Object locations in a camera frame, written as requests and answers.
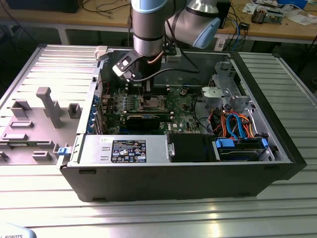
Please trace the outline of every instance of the workbench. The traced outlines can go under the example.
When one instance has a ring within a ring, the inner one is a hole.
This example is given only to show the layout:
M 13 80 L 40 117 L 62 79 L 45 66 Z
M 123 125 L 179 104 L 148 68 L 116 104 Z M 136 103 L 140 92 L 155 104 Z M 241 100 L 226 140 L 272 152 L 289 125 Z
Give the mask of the workbench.
M 110 0 L 96 0 L 96 3 L 99 5 L 107 1 L 111 2 Z M 236 14 L 240 17 L 241 21 L 250 24 L 246 40 L 311 44 L 316 36 L 316 24 L 302 26 L 287 18 L 283 19 L 282 24 L 254 24 L 251 22 L 250 14 L 241 12 L 243 9 L 242 5 L 249 2 L 248 0 L 233 0 L 232 2 Z M 124 4 L 127 4 L 127 2 L 120 0 L 115 4 L 112 4 L 111 8 Z M 85 7 L 90 10 L 95 10 L 94 1 L 88 2 Z M 100 15 L 96 12 L 86 11 L 83 8 L 80 8 L 75 14 L 32 10 L 11 10 L 8 6 L 7 9 L 22 26 L 57 29 L 63 45 L 70 44 L 66 29 L 127 32 L 127 21 L 130 11 L 129 6 L 118 8 L 112 12 L 111 16 L 113 19 L 110 19 L 109 17 Z M 0 8 L 0 24 L 16 25 L 16 23 L 2 8 Z M 223 29 L 218 29 L 217 31 L 215 36 L 215 38 L 217 38 L 215 50 L 222 50 L 224 41 L 231 38 L 234 33 L 235 29 L 233 28 L 231 22 L 227 20 L 225 27 Z
M 0 100 L 0 131 L 14 99 L 28 100 L 51 87 L 61 107 L 84 103 L 96 67 L 96 47 L 37 48 Z M 56 55 L 69 58 L 52 80 Z M 240 53 L 308 164 L 290 180 L 276 181 L 257 197 L 89 202 L 76 193 L 56 165 L 0 165 L 0 217 L 34 230 L 38 238 L 315 238 L 317 234 L 317 101 L 281 58 Z M 265 74 L 267 67 L 276 76 Z M 82 77 L 69 79 L 69 72 Z M 65 90 L 70 90 L 65 100 Z

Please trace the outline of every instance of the green circuit board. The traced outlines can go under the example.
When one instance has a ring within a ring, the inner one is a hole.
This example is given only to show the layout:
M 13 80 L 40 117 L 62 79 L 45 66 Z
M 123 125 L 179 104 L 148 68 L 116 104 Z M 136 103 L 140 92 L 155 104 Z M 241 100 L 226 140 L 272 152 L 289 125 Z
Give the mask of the green circuit board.
M 124 125 L 124 120 L 130 115 L 139 115 L 139 95 L 127 95 L 122 89 L 112 94 L 113 111 L 104 114 L 107 134 L 153 134 L 168 133 L 200 133 L 193 114 L 192 94 L 180 96 L 181 88 L 171 88 L 167 95 L 159 96 L 158 113 L 152 116 L 160 118 L 158 130 L 130 131 Z

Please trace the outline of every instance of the wooden table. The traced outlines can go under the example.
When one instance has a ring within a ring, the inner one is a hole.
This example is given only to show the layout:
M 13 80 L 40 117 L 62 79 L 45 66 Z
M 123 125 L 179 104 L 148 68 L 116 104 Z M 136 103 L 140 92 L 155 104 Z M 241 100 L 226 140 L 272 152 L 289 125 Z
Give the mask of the wooden table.
M 99 5 L 107 1 L 111 2 L 112 0 L 96 0 L 96 3 Z M 233 7 L 237 15 L 241 18 L 241 21 L 250 24 L 250 29 L 246 37 L 247 40 L 311 44 L 317 34 L 317 24 L 302 26 L 287 18 L 283 19 L 282 24 L 254 24 L 251 22 L 250 14 L 241 12 L 243 5 L 249 1 L 232 1 Z M 124 4 L 127 4 L 127 2 L 119 0 L 117 3 L 105 6 L 103 9 L 106 10 Z M 94 1 L 91 0 L 85 5 L 85 7 L 90 10 L 95 10 Z M 48 11 L 11 10 L 8 6 L 7 9 L 21 25 L 57 29 L 61 42 L 64 45 L 69 44 L 66 29 L 127 32 L 127 20 L 129 16 L 129 6 L 124 6 L 114 10 L 111 14 L 112 19 L 95 12 L 86 11 L 82 8 L 75 14 Z M 16 24 L 1 7 L 0 24 Z M 234 33 L 235 30 L 231 25 L 231 22 L 227 20 L 224 29 L 219 29 L 215 35 L 215 38 L 218 39 L 215 50 L 222 50 L 224 41 L 231 38 Z
M 106 2 L 113 2 L 113 0 L 96 0 L 97 5 Z M 125 4 L 128 4 L 128 2 L 119 0 L 117 3 L 104 6 L 101 9 L 107 10 Z M 5 4 L 5 6 L 10 14 L 23 26 L 57 29 L 63 45 L 69 45 L 66 29 L 115 32 L 128 31 L 127 22 L 130 12 L 129 6 L 124 6 L 112 11 L 112 14 L 109 15 L 113 19 L 96 12 L 86 11 L 83 8 L 80 8 L 77 13 L 63 13 L 53 11 L 11 10 L 7 4 Z M 94 0 L 85 4 L 85 8 L 95 11 Z M 0 25 L 16 25 L 16 23 L 6 14 L 1 5 Z
M 233 8 L 241 21 L 250 24 L 247 40 L 311 44 L 317 34 L 317 24 L 303 26 L 287 18 L 284 18 L 281 24 L 252 23 L 251 14 L 242 13 L 244 5 L 250 1 L 232 0 L 232 2 Z M 310 10 L 317 10 L 317 6 L 309 7 Z M 231 38 L 230 34 L 235 33 L 230 20 L 226 20 L 225 27 L 218 29 L 217 33 L 220 34 L 217 44 L 220 44 L 221 47 L 224 40 Z

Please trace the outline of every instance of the wire bundle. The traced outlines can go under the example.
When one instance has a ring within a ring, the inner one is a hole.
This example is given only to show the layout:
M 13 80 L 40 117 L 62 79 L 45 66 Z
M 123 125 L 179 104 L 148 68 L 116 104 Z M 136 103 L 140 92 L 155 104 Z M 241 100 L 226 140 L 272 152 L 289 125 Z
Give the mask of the wire bundle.
M 236 14 L 236 11 L 233 8 L 233 6 L 230 6 L 230 7 L 232 8 L 233 13 L 228 12 L 227 19 L 231 21 L 231 24 L 232 24 L 233 28 L 235 29 L 235 32 L 234 32 L 232 38 L 230 39 L 229 43 L 226 42 L 226 46 L 224 47 L 223 50 L 225 51 L 228 47 L 229 47 L 229 49 L 231 47 L 233 47 L 232 51 L 234 51 L 238 46 L 241 46 L 241 44 L 239 44 L 241 42 L 242 42 L 242 48 L 241 48 L 241 50 L 242 50 L 243 46 L 245 44 L 245 41 L 246 41 L 246 36 L 247 36 L 249 31 L 248 30 L 247 31 L 243 30 L 244 31 L 244 36 L 241 39 L 239 39 L 239 37 L 241 35 L 241 29 L 239 28 L 239 25 L 241 23 L 241 19 Z M 232 44 L 231 42 L 233 41 L 233 38 L 234 38 L 235 35 L 237 35 L 237 38 L 236 38 L 235 42 Z
M 211 118 L 213 116 L 213 112 L 208 117 L 207 121 L 209 125 L 211 125 Z M 230 128 L 230 121 L 235 120 L 237 123 L 234 126 L 233 130 Z M 240 136 L 242 138 L 254 138 L 252 132 L 252 121 L 249 120 L 245 115 L 239 114 L 234 111 L 224 111 L 220 118 L 221 124 L 219 124 L 214 130 L 218 136 L 227 137 L 228 133 L 231 135 L 230 139 L 238 139 L 238 136 L 235 134 L 235 130 L 238 129 Z

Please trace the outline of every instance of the black cable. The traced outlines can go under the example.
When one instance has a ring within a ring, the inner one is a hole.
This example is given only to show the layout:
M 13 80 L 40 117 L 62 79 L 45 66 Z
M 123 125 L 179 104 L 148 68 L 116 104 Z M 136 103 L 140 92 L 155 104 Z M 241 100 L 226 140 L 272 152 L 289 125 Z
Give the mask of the black cable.
M 249 30 L 247 30 L 247 31 L 245 31 L 245 30 L 243 30 L 244 31 L 244 40 L 243 40 L 243 44 L 242 44 L 242 47 L 241 47 L 241 50 L 240 51 L 242 51 L 243 50 L 243 47 L 244 47 L 244 44 L 245 44 L 245 42 L 246 42 L 246 36 L 247 36 L 247 34 L 249 33 Z
M 309 52 L 311 50 L 311 48 L 313 47 L 316 40 L 317 40 L 317 35 L 315 36 L 315 39 L 313 40 L 312 44 L 309 46 L 307 52 Z
M 89 2 L 89 1 L 90 1 L 90 0 L 86 0 L 85 2 L 83 2 L 83 5 L 82 5 L 83 9 L 85 9 L 86 11 L 89 11 L 89 12 L 107 12 L 107 11 L 116 10 L 116 9 L 121 8 L 121 7 L 124 7 L 124 6 L 131 5 L 131 4 L 129 3 L 129 4 L 125 4 L 125 5 L 121 5 L 121 6 L 114 7 L 114 8 L 112 8 L 112 9 L 103 10 L 103 11 L 92 11 L 92 10 L 89 10 L 89 9 L 85 8 L 85 4 L 86 4 L 87 2 Z
M 160 71 L 158 71 L 158 72 L 152 74 L 152 75 L 149 76 L 149 77 L 142 78 L 142 79 L 133 79 L 132 81 L 133 81 L 133 82 L 142 82 L 142 81 L 151 79 L 151 78 L 153 78 L 154 76 L 157 76 L 158 74 L 161 74 L 161 73 L 166 72 L 166 71 L 180 71 L 180 72 L 186 72 L 186 73 L 198 73 L 197 71 L 187 70 L 187 69 L 182 69 L 182 68 L 165 68 L 165 69 L 162 69 L 162 70 L 160 70 Z
M 199 124 L 202 128 L 206 129 L 206 131 L 207 131 L 209 134 L 214 135 L 213 132 L 212 132 L 209 128 L 207 128 L 204 124 L 202 124 L 202 123 L 198 120 L 198 118 L 197 118 L 197 115 L 196 115 L 196 104 L 197 104 L 198 97 L 199 97 L 199 95 L 197 95 L 197 97 L 196 97 L 196 99 L 195 99 L 195 102 L 194 102 L 194 105 L 193 105 L 193 107 L 194 107 L 194 110 L 193 110 L 193 111 L 194 111 L 194 119 L 198 122 L 198 124 Z
M 314 55 L 317 53 L 317 47 L 315 47 L 315 49 L 310 53 L 311 48 L 313 47 L 316 40 L 317 35 L 313 40 L 312 44 L 309 46 L 306 57 L 303 60 L 301 60 L 299 66 L 297 67 L 297 74 L 300 74 L 304 70 L 304 68 L 309 64 L 309 62 L 313 59 Z
M 170 26 L 169 21 L 166 21 L 166 23 L 167 23 L 167 26 L 168 26 L 168 28 L 169 28 L 169 31 L 170 31 L 170 33 L 171 33 L 171 35 L 172 35 L 173 41 L 174 41 L 174 43 L 176 44 L 176 38 L 175 38 L 175 35 L 174 35 L 174 33 L 173 33 L 172 27 Z M 184 51 L 183 51 L 180 47 L 179 47 L 179 50 L 180 50 L 180 52 L 182 53 L 182 55 L 185 57 L 185 59 L 187 59 L 187 60 L 189 61 L 189 63 L 191 63 L 192 66 L 197 70 L 197 73 L 199 73 L 200 70 L 199 70 L 199 68 L 197 67 L 197 65 L 184 53 Z
M 12 19 L 16 24 L 18 24 L 18 25 L 23 29 L 23 31 L 25 31 L 25 33 L 35 42 L 36 45 L 38 45 L 39 43 L 38 43 L 38 42 L 23 28 L 23 26 L 21 26 L 21 24 L 20 24 L 17 20 L 15 20 L 15 18 L 7 11 L 7 9 L 4 7 L 3 2 L 2 2 L 1 0 L 0 0 L 0 3 L 1 3 L 1 5 L 2 5 L 4 11 L 8 14 L 8 16 L 11 17 L 11 19 Z
M 196 79 L 196 78 L 186 78 L 185 81 L 183 82 L 183 87 L 185 87 L 185 83 L 186 83 L 188 80 L 190 80 L 190 79 L 192 79 L 192 80 L 198 82 L 198 83 L 203 87 L 201 81 L 199 81 L 199 80 Z

